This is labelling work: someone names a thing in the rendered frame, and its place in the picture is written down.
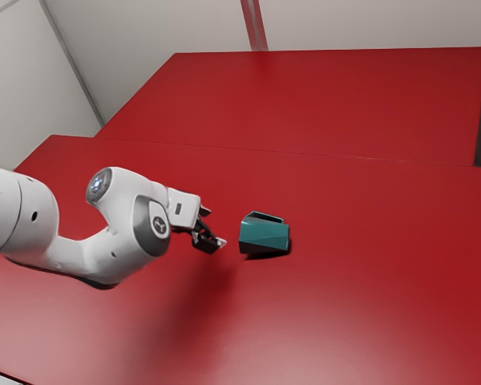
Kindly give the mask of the teal faceted mug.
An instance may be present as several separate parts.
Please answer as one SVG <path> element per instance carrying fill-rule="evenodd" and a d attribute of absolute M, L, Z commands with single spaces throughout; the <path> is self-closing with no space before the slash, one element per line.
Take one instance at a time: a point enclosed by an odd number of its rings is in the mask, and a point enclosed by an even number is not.
<path fill-rule="evenodd" d="M 283 218 L 252 211 L 240 223 L 238 243 L 243 254 L 288 253 L 289 225 Z"/>

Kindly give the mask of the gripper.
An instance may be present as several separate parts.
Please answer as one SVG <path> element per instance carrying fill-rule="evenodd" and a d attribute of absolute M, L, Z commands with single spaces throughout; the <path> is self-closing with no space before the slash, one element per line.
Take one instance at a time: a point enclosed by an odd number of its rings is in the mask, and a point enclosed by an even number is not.
<path fill-rule="evenodd" d="M 211 210 L 200 206 L 196 223 L 191 230 L 192 246 L 206 254 L 213 254 L 227 245 L 225 239 L 214 237 L 210 228 L 204 223 L 203 218 L 211 214 Z"/>

